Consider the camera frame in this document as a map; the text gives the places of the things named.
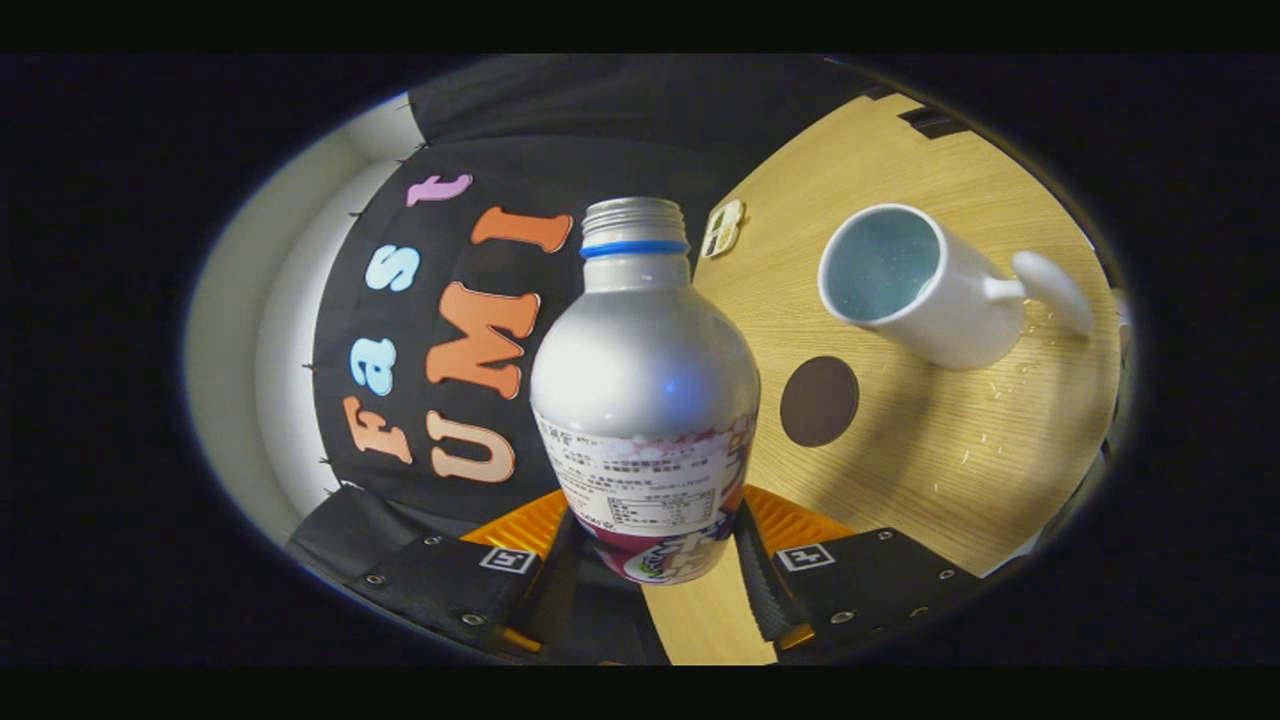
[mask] white wall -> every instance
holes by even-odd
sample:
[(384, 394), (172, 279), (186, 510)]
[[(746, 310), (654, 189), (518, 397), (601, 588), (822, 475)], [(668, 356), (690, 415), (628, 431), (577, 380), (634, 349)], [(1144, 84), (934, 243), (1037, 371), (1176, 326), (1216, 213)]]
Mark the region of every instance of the white wall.
[(316, 421), (311, 363), (316, 318), (325, 281), (342, 241), (378, 188), (396, 172), (383, 160), (366, 167), (339, 190), (301, 234), (280, 269), (257, 336), (257, 420), (275, 479), (303, 516), (337, 491)]
[(183, 370), (215, 475), (278, 544), (334, 487), (307, 370), (320, 292), (353, 222), (422, 142), (402, 94), (291, 160), (228, 223), (192, 295)]
[(404, 92), (352, 119), (343, 129), (370, 163), (403, 160), (422, 142)]

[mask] bottle cap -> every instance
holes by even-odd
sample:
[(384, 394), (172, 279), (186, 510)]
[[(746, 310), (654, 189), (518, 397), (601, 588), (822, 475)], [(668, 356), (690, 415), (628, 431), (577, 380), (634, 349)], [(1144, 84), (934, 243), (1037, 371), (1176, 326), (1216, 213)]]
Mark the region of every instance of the bottle cap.
[(689, 252), (680, 205), (659, 197), (616, 197), (588, 208), (581, 255), (620, 252)]

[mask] mug handle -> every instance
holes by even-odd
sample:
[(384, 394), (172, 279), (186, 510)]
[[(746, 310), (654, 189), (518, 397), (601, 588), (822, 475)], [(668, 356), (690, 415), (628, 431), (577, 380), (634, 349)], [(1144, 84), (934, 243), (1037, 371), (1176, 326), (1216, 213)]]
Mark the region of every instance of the mug handle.
[(1089, 301), (1068, 275), (1048, 258), (1023, 251), (1014, 255), (1014, 274), (1016, 281), (988, 279), (983, 290), (989, 300), (1027, 299), (1039, 300), (1071, 331), (1088, 336), (1093, 329), (1093, 313)]

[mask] table surface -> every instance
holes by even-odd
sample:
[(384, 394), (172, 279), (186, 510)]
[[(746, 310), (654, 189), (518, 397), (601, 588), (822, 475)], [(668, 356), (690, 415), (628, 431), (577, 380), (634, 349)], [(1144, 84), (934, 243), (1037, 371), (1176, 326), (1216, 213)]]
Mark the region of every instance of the table surface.
[[(855, 532), (897, 528), (984, 575), (1062, 507), (1098, 454), (1120, 375), (1115, 301), (1092, 245), (1038, 181), (973, 132), (925, 138), (899, 118), (916, 108), (858, 97), (780, 149), (721, 202), (745, 205), (737, 242), (699, 260), (694, 287), (760, 368), (749, 483)], [(1020, 250), (1050, 258), (1088, 299), (1092, 336), (1028, 302), (1007, 356), (955, 372), (836, 320), (818, 297), (818, 261), (849, 215), (878, 202), (929, 213), (1009, 277)], [(796, 368), (824, 355), (854, 370), (860, 401), (844, 434), (801, 447), (782, 430), (780, 401)], [(776, 660), (732, 548), (699, 580), (644, 592), (673, 662)]]

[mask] nutrition facts label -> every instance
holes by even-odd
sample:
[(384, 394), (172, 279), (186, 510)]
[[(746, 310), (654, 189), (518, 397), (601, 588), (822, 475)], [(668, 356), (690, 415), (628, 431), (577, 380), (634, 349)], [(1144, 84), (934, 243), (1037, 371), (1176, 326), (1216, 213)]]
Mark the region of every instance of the nutrition facts label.
[(604, 438), (534, 414), (556, 475), (588, 523), (630, 536), (691, 533), (712, 524), (732, 479), (730, 433), (684, 441)]

